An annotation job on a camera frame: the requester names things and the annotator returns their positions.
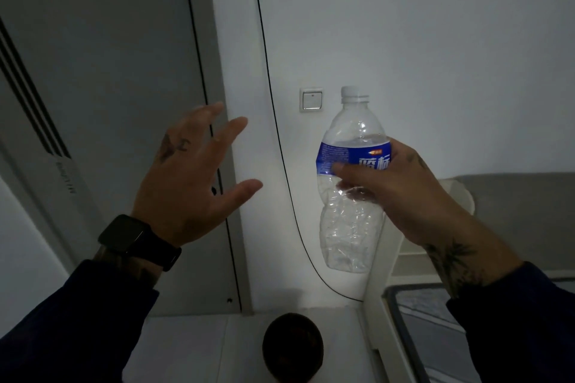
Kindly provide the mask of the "black framed tray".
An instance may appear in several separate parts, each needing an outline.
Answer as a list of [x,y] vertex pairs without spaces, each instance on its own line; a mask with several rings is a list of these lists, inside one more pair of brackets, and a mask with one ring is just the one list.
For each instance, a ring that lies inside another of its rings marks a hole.
[[414,383],[481,383],[466,332],[450,314],[443,286],[396,285],[383,298]]

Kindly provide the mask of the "grey door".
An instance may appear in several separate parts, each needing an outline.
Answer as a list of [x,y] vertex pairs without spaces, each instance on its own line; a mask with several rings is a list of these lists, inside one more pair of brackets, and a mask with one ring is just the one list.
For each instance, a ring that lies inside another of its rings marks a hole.
[[132,211],[169,126],[224,100],[211,2],[0,0],[104,229]]

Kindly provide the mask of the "person's right hand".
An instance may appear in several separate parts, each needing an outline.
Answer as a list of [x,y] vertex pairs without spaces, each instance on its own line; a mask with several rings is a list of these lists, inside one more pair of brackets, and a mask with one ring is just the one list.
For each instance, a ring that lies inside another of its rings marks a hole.
[[391,161],[384,169],[389,182],[368,194],[407,240],[426,250],[455,248],[471,255],[466,233],[473,217],[447,194],[414,148],[394,138],[390,144]]

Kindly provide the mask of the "grey upholstered headboard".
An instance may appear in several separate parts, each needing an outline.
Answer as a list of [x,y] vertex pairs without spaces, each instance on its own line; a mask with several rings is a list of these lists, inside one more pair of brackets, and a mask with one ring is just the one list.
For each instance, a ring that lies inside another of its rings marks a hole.
[[550,278],[575,280],[575,172],[459,176],[456,202]]

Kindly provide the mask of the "person's left forearm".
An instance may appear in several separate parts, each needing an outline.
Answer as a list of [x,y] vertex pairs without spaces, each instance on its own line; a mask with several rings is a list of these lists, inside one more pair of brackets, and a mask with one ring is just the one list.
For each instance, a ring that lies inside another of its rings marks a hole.
[[0,383],[123,383],[161,273],[100,248],[0,338]]

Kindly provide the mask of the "person's right forearm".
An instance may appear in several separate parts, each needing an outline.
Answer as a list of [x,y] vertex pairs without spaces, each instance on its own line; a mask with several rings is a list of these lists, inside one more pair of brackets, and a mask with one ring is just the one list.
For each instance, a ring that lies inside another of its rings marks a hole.
[[575,383],[575,293],[469,215],[420,234],[481,383]]

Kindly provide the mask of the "white light switch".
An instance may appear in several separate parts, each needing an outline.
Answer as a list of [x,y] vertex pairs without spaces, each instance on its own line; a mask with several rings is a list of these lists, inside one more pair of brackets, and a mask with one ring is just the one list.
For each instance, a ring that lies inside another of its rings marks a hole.
[[299,90],[299,111],[320,112],[323,108],[322,88],[301,88]]

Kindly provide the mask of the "white appliance with black stripes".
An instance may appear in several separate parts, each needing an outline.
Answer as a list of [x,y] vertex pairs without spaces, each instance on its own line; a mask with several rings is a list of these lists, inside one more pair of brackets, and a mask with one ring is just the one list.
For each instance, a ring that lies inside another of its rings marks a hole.
[[65,270],[93,257],[104,218],[2,16],[0,177]]

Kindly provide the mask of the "black smartwatch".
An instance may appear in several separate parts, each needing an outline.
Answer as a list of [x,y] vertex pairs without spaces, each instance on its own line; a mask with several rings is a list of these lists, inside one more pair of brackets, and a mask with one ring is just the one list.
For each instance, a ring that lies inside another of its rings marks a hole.
[[143,259],[170,271],[182,254],[156,235],[150,225],[128,215],[118,215],[98,236],[98,243],[112,253]]

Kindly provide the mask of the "person's left hand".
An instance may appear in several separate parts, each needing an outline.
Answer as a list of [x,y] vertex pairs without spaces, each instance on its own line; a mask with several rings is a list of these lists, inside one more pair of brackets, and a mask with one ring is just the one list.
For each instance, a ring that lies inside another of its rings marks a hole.
[[213,136],[191,134],[191,112],[169,127],[140,184],[131,216],[175,247],[196,241],[226,219],[214,217],[212,184],[248,118],[228,121]]

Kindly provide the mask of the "clear plastic bottle blue label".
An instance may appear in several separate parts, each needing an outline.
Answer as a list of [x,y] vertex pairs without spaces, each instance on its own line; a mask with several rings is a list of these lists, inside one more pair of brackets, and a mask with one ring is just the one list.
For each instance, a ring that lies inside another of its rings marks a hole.
[[392,147],[369,109],[369,95],[356,86],[341,88],[341,111],[323,136],[316,157],[317,185],[323,203],[319,239],[330,269],[368,273],[380,237],[384,213],[364,188],[341,183],[335,163],[386,169]]

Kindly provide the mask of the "white furniture frame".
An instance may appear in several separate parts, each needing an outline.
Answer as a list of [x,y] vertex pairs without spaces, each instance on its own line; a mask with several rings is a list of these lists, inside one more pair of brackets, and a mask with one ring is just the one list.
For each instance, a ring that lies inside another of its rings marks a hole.
[[414,378],[383,294],[391,286],[413,284],[443,286],[425,250],[407,241],[385,217],[363,298],[363,310],[370,346],[381,359],[388,383],[414,383]]

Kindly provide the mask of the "dark brown round bowl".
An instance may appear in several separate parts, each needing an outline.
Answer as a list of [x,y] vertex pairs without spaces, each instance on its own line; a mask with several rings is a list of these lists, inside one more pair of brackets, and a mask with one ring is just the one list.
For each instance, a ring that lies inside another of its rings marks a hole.
[[323,364],[323,338],[310,318],[282,314],[264,333],[262,355],[277,383],[310,383]]

